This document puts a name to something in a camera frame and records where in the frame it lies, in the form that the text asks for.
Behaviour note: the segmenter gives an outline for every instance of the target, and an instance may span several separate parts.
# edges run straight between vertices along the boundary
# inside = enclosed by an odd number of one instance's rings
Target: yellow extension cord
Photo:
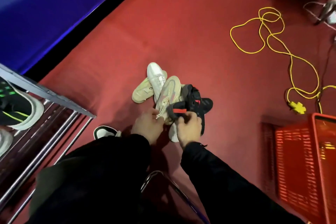
[[[260,12],[261,12],[262,10],[265,10],[265,9],[272,9],[272,10],[276,11],[277,13],[275,13],[275,12],[266,12],[266,13],[264,13],[262,16],[260,16]],[[277,18],[276,18],[275,20],[273,20],[273,21],[272,21],[272,20],[267,20],[267,19],[264,18],[265,15],[267,15],[267,14],[275,15],[275,16],[277,16]],[[334,89],[336,89],[336,86],[334,86],[334,85],[329,85],[329,86],[325,86],[325,87],[323,87],[322,90],[319,90],[319,88],[320,88],[320,78],[319,78],[319,75],[318,75],[317,70],[315,69],[315,67],[314,67],[309,61],[305,60],[304,58],[301,58],[301,57],[299,57],[299,56],[295,56],[294,54],[292,54],[292,53],[289,51],[289,49],[286,47],[286,45],[285,45],[279,38],[277,38],[277,37],[275,36],[275,35],[279,35],[279,34],[281,34],[281,33],[284,31],[284,29],[285,29],[285,22],[284,22],[283,18],[281,17],[281,13],[280,13],[277,9],[275,9],[275,8],[273,8],[273,7],[264,7],[264,8],[261,8],[261,9],[258,11],[258,16],[259,16],[258,18],[252,18],[252,19],[248,20],[247,22],[245,22],[244,24],[241,24],[241,25],[238,25],[238,26],[234,26],[234,27],[230,30],[230,37],[231,37],[233,43],[234,43],[234,44],[237,46],[237,48],[240,49],[242,52],[245,52],[245,53],[248,53],[248,54],[255,54],[255,53],[258,53],[258,52],[262,51],[262,50],[265,48],[266,43],[267,43],[267,46],[268,46],[272,51],[277,52],[277,53],[281,53],[281,54],[289,55],[289,56],[291,57],[290,67],[289,67],[289,77],[290,77],[290,80],[291,80],[291,83],[292,83],[292,87],[291,87],[290,89],[288,89],[287,94],[286,94],[286,96],[287,96],[287,97],[286,97],[286,99],[287,99],[287,104],[288,104],[288,105],[289,105],[295,112],[300,113],[300,114],[304,114],[304,113],[305,113],[306,108],[305,108],[300,102],[295,103],[295,102],[291,102],[291,101],[289,100],[289,93],[290,93],[290,91],[291,91],[291,90],[295,90],[300,96],[302,96],[302,97],[304,97],[304,98],[306,98],[306,99],[314,99],[314,98],[316,98],[316,99],[317,99],[317,103],[318,103],[319,112],[322,113],[322,107],[321,107],[321,103],[320,103],[321,92],[322,92],[323,90],[327,89],[327,88],[334,88]],[[267,27],[267,25],[265,24],[265,22],[270,22],[270,23],[271,23],[271,22],[277,22],[279,19],[282,21],[283,28],[282,28],[282,30],[281,30],[280,32],[272,33],[271,30],[270,30],[270,29]],[[260,24],[260,27],[259,27],[259,36],[260,36],[260,39],[261,39],[262,42],[263,42],[263,46],[262,46],[261,49],[259,49],[259,50],[256,51],[256,52],[247,52],[247,51],[244,51],[242,48],[240,48],[240,47],[238,46],[238,44],[236,43],[236,41],[233,39],[233,37],[232,37],[232,30],[235,29],[235,28],[237,28],[237,27],[242,27],[242,26],[246,25],[247,23],[249,23],[250,21],[253,21],[253,20],[260,20],[260,21],[261,21],[261,24]],[[264,26],[264,27],[268,30],[268,32],[269,32],[269,35],[268,35],[267,38],[266,38],[266,42],[265,42],[265,40],[263,39],[263,37],[262,37],[262,35],[261,35],[261,29],[262,29],[263,26]],[[269,40],[270,37],[273,37],[274,39],[276,39],[277,41],[279,41],[279,42],[283,45],[283,47],[286,49],[287,52],[280,52],[280,51],[276,51],[275,49],[273,49],[273,48],[271,47],[271,45],[269,44],[269,42],[268,42],[268,40]],[[300,88],[297,88],[297,87],[295,86],[294,81],[293,81],[293,75],[292,75],[293,58],[297,58],[297,59],[300,59],[300,60],[306,62],[306,63],[307,63],[308,65],[310,65],[310,66],[312,67],[312,69],[314,70],[314,73],[315,73],[315,75],[316,75],[316,79],[317,79],[317,86],[316,86],[315,90],[313,90],[312,92],[307,92],[307,91],[302,90],[302,89],[300,89]]]

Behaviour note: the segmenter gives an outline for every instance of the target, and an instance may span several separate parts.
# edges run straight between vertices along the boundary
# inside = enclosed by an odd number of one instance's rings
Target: plastic basket
[[[336,223],[336,117],[275,130],[280,200],[313,224]]]

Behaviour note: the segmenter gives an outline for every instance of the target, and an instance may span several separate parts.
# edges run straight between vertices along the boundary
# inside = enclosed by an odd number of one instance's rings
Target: floor
[[[231,41],[230,28],[257,17],[258,10],[272,6],[283,13],[286,28],[280,39],[288,48],[311,61],[323,73],[332,31],[312,26],[301,9],[303,0],[125,0],[109,14],[51,73],[42,84],[65,95],[97,115],[76,146],[93,140],[93,130],[108,124],[128,128],[137,116],[154,105],[132,102],[136,86],[146,77],[150,62],[158,63],[168,76],[196,86],[203,97],[214,102],[206,115],[201,138],[213,152],[251,183],[263,189],[263,142],[260,123],[267,119],[296,122],[296,115],[284,101],[290,87],[289,57],[265,48],[257,54],[241,52]],[[234,38],[246,50],[261,46],[259,23],[236,29]],[[281,24],[271,26],[272,30]],[[335,83],[335,51],[329,52],[325,84]],[[313,90],[316,80],[306,64],[295,61],[298,86]],[[323,94],[326,114],[336,116],[333,96]],[[291,94],[308,113],[314,101]],[[182,150],[166,135],[153,151],[153,168],[169,172],[198,205],[195,189],[179,163]]]

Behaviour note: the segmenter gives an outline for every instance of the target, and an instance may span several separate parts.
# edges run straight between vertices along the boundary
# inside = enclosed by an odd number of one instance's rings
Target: right hand
[[[182,149],[190,142],[198,142],[201,137],[202,119],[197,117],[195,112],[186,112],[189,121],[184,122],[182,117],[177,121],[177,138],[180,142]]]

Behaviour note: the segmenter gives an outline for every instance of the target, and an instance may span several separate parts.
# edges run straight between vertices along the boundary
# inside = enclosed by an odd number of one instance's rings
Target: shoe rack
[[[65,133],[76,120],[88,116],[86,122],[80,123],[80,130],[70,144],[61,153],[57,163],[75,143],[90,121],[96,116],[80,107],[70,99],[60,96],[46,87],[25,78],[8,67],[0,64],[0,77],[35,95],[44,105],[41,118],[29,129],[9,132],[13,135],[10,148],[0,156],[0,214],[41,163],[48,157]],[[31,193],[7,223],[12,223],[31,199]]]

